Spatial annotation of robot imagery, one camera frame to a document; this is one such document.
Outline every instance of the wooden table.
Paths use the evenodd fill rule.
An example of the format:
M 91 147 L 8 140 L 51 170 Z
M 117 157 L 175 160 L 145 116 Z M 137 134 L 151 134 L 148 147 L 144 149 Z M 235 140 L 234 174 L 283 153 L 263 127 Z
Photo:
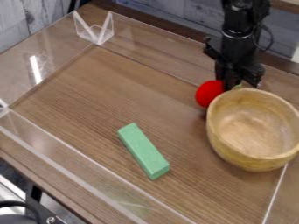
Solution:
M 89 22 L 99 24 L 105 17 L 105 12 L 93 4 L 85 5 L 80 14 Z M 64 29 L 52 34 L 56 39 L 61 32 L 73 32 L 69 22 L 68 18 L 59 22 Z M 133 33 L 136 36 L 144 35 L 151 41 L 143 29 L 137 32 L 136 27 Z M 35 40 L 41 38 L 43 32 L 32 37 Z M 168 47 L 163 45 L 166 38 L 160 37 L 163 50 Z M 3 59 L 12 57 L 28 43 L 23 42 L 8 51 Z M 117 43 L 124 42 L 116 39 L 109 47 L 121 47 Z M 60 54 L 65 55 L 72 50 L 71 46 L 77 44 L 65 46 Z M 176 44 L 172 47 L 178 47 L 182 52 L 178 57 L 156 50 L 148 54 L 150 49 L 141 45 L 136 45 L 128 56 L 139 58 L 144 63 L 159 60 L 182 62 L 186 75 L 198 78 L 198 82 L 212 79 L 214 62 L 202 53 L 200 46 L 183 41 Z M 60 50 L 59 44 L 51 48 Z M 196 58 L 183 61 L 190 54 L 195 54 Z M 7 63 L 9 61 L 0 58 L 0 66 L 4 67 Z M 296 76 L 266 67 L 263 89 L 284 97 L 299 109 L 298 85 Z M 87 222 L 132 223 L 141 219 L 148 223 L 188 223 L 188 219 L 195 223 L 210 224 L 259 223 L 264 219 L 280 171 L 248 173 L 218 157 L 207 139 L 206 111 L 196 105 L 195 91 L 196 86 L 192 84 L 108 49 L 91 46 L 11 107 L 71 144 L 80 154 L 65 150 L 48 138 L 41 138 L 32 129 L 24 129 L 21 135 L 63 168 L 44 162 L 47 159 L 43 160 L 25 150 L 4 134 L 0 134 L 0 156 Z M 147 178 L 117 138 L 117 129 L 131 122 L 137 123 L 171 163 L 170 173 L 156 181 Z M 159 200 L 155 200 L 156 204 L 148 204 L 148 208 L 156 209 L 139 206 L 144 202 L 135 199 L 133 187 L 127 190 L 129 193 L 120 187 L 109 191 L 111 185 L 105 186 L 97 175 L 97 165 L 88 163 L 87 157 L 129 181 L 145 195 Z M 115 197 L 119 205 L 139 219 L 132 221 L 129 215 L 116 209 L 95 189 L 107 193 L 108 197 Z M 279 217 L 291 223 L 299 206 L 295 201 L 290 204 L 291 197 L 287 198 L 287 195 L 280 195 L 283 198 L 271 219 Z M 128 205 L 127 201 L 135 201 L 135 204 Z M 186 219 L 178 218 L 174 222 L 175 215 L 179 215 L 176 212 Z

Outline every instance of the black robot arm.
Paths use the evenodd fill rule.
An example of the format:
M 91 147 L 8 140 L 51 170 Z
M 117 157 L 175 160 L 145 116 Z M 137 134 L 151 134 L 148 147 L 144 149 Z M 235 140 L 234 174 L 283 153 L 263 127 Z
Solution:
M 258 62 L 258 45 L 263 19 L 270 13 L 270 0 L 222 0 L 224 23 L 222 38 L 208 38 L 204 52 L 215 59 L 216 79 L 231 90 L 242 80 L 255 88 L 264 68 Z

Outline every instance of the green block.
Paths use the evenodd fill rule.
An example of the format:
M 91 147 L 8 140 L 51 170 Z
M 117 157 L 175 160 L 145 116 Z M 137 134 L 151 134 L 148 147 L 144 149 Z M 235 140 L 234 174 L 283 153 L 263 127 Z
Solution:
M 155 148 L 144 132 L 135 123 L 129 123 L 117 131 L 117 135 L 144 169 L 150 179 L 158 179 L 170 171 L 170 163 L 160 151 Z

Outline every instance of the bowl rim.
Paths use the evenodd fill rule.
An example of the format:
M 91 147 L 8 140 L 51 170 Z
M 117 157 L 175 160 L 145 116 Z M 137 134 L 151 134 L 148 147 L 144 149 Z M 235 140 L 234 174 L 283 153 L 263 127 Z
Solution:
M 271 97 L 274 97 L 275 99 L 278 99 L 283 104 L 286 104 L 286 106 L 294 111 L 294 114 L 296 116 L 296 119 L 299 120 L 299 111 L 295 109 L 294 105 L 284 100 L 282 97 L 279 97 L 278 95 L 267 92 L 266 90 L 262 89 L 256 89 L 256 88 L 247 88 L 247 87 L 242 87 L 242 88 L 235 88 L 231 89 L 230 91 L 224 92 L 223 94 L 220 94 L 214 101 L 210 104 L 208 107 L 208 113 L 207 113 L 207 125 L 211 124 L 211 111 L 215 108 L 215 105 L 218 104 L 218 102 L 222 100 L 223 97 L 226 97 L 226 94 L 231 94 L 231 91 L 238 91 L 238 92 L 259 92 L 263 95 L 270 95 Z M 214 136 L 219 139 L 219 141 L 222 141 L 223 144 L 226 144 L 236 153 L 239 153 L 240 155 L 248 157 L 248 158 L 254 158 L 254 159 L 264 159 L 264 160 L 272 160 L 272 159 L 279 159 L 279 158 L 288 158 L 290 156 L 292 156 L 298 151 L 299 151 L 299 141 L 298 144 L 294 146 L 294 148 L 291 148 L 291 150 L 276 154 L 274 156 L 266 156 L 266 157 L 255 157 L 255 156 L 250 156 L 244 153 L 242 153 L 239 150 L 236 150 L 236 147 L 234 147 L 231 145 L 231 143 L 216 133 L 215 130 L 215 126 L 210 125 L 210 131 L 212 132 Z

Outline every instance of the gray wall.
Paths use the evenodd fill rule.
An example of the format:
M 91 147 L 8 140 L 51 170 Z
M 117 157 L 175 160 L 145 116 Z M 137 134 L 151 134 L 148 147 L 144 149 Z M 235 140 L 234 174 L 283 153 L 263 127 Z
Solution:
M 223 11 L 220 0 L 115 0 L 128 6 L 175 23 L 186 25 L 210 35 L 220 35 Z M 291 58 L 299 42 L 299 15 L 271 9 L 266 19 L 275 34 L 274 54 Z M 263 33 L 262 45 L 266 45 L 268 36 Z
M 0 0 L 0 53 L 68 13 L 71 0 Z

